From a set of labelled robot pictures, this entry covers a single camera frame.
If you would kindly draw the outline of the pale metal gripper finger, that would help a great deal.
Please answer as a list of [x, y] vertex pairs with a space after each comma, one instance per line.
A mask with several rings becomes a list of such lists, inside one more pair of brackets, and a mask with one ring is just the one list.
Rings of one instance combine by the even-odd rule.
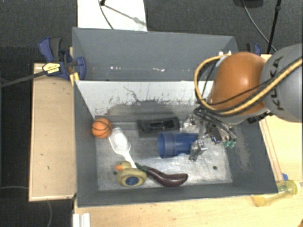
[[190, 147], [190, 161], [197, 161], [198, 157], [206, 152], [208, 148], [205, 146], [205, 142], [203, 140], [196, 140], [192, 143]]
[[197, 124], [193, 114], [189, 114], [182, 123], [183, 130], [194, 130]]

